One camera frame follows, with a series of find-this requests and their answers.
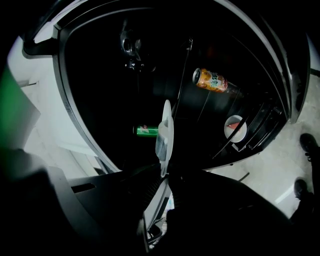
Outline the small brown sauce bottle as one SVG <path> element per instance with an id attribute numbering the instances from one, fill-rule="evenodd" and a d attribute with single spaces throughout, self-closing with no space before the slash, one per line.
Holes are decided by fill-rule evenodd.
<path id="1" fill-rule="evenodd" d="M 192 82 L 201 89 L 223 93 L 228 88 L 228 81 L 220 74 L 205 68 L 197 68 L 192 75 Z"/>

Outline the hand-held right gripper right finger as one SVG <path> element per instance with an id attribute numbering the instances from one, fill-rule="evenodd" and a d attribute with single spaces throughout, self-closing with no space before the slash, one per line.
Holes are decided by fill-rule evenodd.
<path id="1" fill-rule="evenodd" d="M 171 253 L 265 253 L 287 241 L 290 220 L 243 183 L 207 171 L 171 173 Z"/>

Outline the black cabinet with glass door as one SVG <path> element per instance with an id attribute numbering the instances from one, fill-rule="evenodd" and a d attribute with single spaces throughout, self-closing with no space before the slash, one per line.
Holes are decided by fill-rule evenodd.
<path id="1" fill-rule="evenodd" d="M 172 163 L 231 165 L 264 150 L 302 111 L 310 78 L 303 9 L 283 0 L 30 0 L 27 58 L 51 57 L 62 102 L 85 142 L 113 171 L 154 164 L 166 100 Z M 225 92 L 199 88 L 205 68 Z M 241 122 L 226 138 L 226 120 Z M 246 123 L 241 142 L 231 142 Z"/>

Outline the person's right black shoe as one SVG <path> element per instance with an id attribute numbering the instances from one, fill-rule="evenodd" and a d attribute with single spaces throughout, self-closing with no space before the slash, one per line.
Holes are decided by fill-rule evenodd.
<path id="1" fill-rule="evenodd" d="M 307 157 L 308 161 L 311 162 L 312 154 L 317 148 L 319 148 L 315 137 L 310 133 L 303 133 L 300 135 L 299 143 L 302 150 L 305 152 L 305 156 Z"/>

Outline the large white plate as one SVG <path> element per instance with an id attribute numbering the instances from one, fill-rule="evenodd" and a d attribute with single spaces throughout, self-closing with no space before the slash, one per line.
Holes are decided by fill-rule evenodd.
<path id="1" fill-rule="evenodd" d="M 174 120 L 172 117 L 172 108 L 171 103 L 167 99 L 164 103 L 163 113 L 162 113 L 162 121 L 168 120 L 168 135 L 165 139 L 165 143 L 167 144 L 167 151 L 166 151 L 166 159 L 165 161 L 161 161 L 161 177 L 163 178 L 167 174 L 169 161 L 172 156 L 173 152 L 173 145 L 174 145 Z"/>

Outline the red and white bowl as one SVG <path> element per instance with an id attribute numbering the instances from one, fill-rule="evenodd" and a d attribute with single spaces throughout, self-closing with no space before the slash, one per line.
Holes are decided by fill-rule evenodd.
<path id="1" fill-rule="evenodd" d="M 231 128 L 227 127 L 227 125 L 237 123 L 237 122 L 239 122 L 239 124 L 240 124 L 242 119 L 243 118 L 239 115 L 232 115 L 225 121 L 224 135 L 227 139 L 232 135 L 232 133 L 235 130 L 235 129 L 231 129 Z M 237 131 L 237 133 L 233 136 L 233 138 L 230 141 L 232 143 L 239 143 L 245 138 L 246 134 L 247 134 L 247 124 L 244 122 L 243 125 L 241 126 L 241 128 Z"/>

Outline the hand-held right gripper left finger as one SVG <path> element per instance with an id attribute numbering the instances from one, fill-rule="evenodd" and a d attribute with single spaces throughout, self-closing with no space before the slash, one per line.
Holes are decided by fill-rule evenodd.
<path id="1" fill-rule="evenodd" d="M 111 239 L 135 237 L 140 221 L 148 230 L 164 209 L 166 180 L 158 164 L 75 178 L 69 185 Z"/>

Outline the person's black shoe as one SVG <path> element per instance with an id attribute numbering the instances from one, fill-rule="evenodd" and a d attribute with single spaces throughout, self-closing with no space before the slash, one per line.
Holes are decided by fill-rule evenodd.
<path id="1" fill-rule="evenodd" d="M 308 161 L 311 162 L 312 154 L 317 148 L 319 148 L 315 137 L 310 133 L 303 133 L 300 135 L 299 143 L 302 150 L 305 152 L 305 156 L 307 157 Z"/>
<path id="2" fill-rule="evenodd" d="M 300 201 L 311 199 L 314 194 L 308 190 L 307 183 L 302 179 L 298 178 L 294 182 L 294 195 Z"/>

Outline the green drink can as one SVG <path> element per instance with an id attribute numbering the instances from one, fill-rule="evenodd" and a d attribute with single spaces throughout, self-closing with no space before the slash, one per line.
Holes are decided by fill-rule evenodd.
<path id="1" fill-rule="evenodd" d="M 133 128 L 133 134 L 142 138 L 156 138 L 158 135 L 158 127 L 145 124 L 136 125 Z"/>

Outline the person's left black shoe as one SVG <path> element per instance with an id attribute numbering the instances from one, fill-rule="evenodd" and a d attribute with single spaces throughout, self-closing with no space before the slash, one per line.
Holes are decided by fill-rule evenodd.
<path id="1" fill-rule="evenodd" d="M 294 195 L 300 201 L 311 199 L 314 194 L 308 190 L 307 183 L 302 179 L 298 178 L 294 182 Z"/>

